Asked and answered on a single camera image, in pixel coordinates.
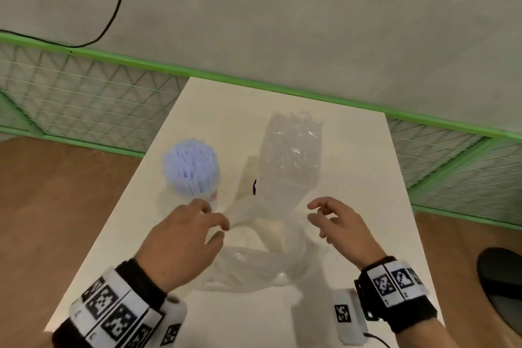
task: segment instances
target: white table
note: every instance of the white table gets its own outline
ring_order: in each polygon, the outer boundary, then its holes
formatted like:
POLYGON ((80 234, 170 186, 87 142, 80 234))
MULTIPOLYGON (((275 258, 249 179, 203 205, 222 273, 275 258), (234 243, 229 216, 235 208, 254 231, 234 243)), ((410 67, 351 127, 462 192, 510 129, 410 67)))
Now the white table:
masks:
MULTIPOLYGON (((323 124, 321 179, 299 209, 330 195, 359 212, 385 251, 407 259, 431 292, 431 276, 384 114, 301 97, 191 78, 96 239, 46 326, 55 330, 69 304, 108 266, 130 258, 148 231, 180 199, 166 186, 161 155, 176 142, 197 138, 213 146, 222 171, 218 211, 250 194, 255 160, 274 112, 309 111, 323 124)), ((358 271, 331 249, 323 275, 295 286, 237 294, 192 292, 176 347, 342 346, 328 287, 353 287, 358 271)), ((382 322, 370 332, 396 346, 382 322)), ((368 346, 380 347, 371 341, 368 346)))

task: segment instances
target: green railing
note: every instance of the green railing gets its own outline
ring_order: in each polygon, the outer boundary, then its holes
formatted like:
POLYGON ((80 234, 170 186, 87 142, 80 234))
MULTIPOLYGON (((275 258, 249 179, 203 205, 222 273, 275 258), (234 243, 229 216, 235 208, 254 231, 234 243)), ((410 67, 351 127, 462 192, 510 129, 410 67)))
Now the green railing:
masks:
POLYGON ((414 210, 522 229, 521 134, 8 34, 0 132, 143 157, 190 76, 381 111, 414 210))

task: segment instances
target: hand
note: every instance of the hand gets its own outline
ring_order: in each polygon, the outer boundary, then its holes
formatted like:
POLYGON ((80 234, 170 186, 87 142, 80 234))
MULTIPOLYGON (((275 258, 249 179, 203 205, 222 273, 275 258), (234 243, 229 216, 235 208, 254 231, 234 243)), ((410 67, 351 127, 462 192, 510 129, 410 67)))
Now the hand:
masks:
POLYGON ((332 197, 316 198, 308 204, 308 209, 316 208, 319 208, 317 213, 310 213, 308 220, 321 229, 319 237, 326 238, 326 242, 359 270, 386 257, 361 215, 352 208, 332 197), (331 213, 337 217, 329 219, 325 216, 331 213))
POLYGON ((168 293, 196 278, 212 264, 223 247, 223 231, 215 233, 205 244, 211 227, 230 229, 222 213, 211 212, 208 202, 200 199, 180 205, 153 227, 141 244, 135 259, 163 292, 168 293))

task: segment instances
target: wooden floor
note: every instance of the wooden floor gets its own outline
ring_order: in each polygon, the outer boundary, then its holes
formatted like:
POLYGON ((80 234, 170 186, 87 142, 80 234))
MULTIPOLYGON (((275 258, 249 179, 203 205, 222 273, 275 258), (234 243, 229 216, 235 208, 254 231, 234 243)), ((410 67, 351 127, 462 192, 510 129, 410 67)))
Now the wooden floor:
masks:
MULTIPOLYGON (((50 346, 41 331, 139 160, 30 138, 0 143, 0 346, 50 346)), ((522 232, 416 217, 450 333, 462 348, 522 347, 482 293, 489 246, 522 254, 522 232)))

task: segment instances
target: black wire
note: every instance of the black wire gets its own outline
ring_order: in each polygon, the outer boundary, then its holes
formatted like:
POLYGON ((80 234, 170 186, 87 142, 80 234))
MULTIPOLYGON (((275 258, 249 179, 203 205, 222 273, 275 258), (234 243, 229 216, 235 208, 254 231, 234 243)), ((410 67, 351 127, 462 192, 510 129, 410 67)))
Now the black wire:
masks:
POLYGON ((68 48, 82 48, 82 47, 90 46, 91 44, 96 43, 105 35, 105 33, 107 33, 108 29, 111 27, 113 21, 115 20, 116 15, 118 14, 118 10, 120 9, 121 3, 122 3, 122 0, 118 0, 118 2, 116 3, 116 8, 114 9, 114 13, 112 13, 111 19, 108 21, 108 24, 106 25, 105 29, 101 32, 101 34, 98 37, 92 41, 88 41, 87 43, 80 44, 78 46, 69 46, 67 44, 61 44, 61 43, 57 43, 55 41, 49 41, 49 40, 41 39, 41 38, 35 37, 35 36, 24 35, 23 33, 13 32, 12 30, 0 29, 0 32, 9 33, 11 35, 27 37, 29 39, 33 39, 33 40, 37 40, 37 41, 43 41, 44 43, 53 44, 55 46, 62 46, 62 47, 68 47, 68 48))
POLYGON ((375 334, 372 334, 372 333, 363 333, 363 334, 366 337, 375 338, 376 340, 379 340, 380 342, 382 342, 382 344, 386 345, 388 348, 392 348, 388 344, 386 344, 386 341, 384 341, 382 338, 376 336, 375 334))

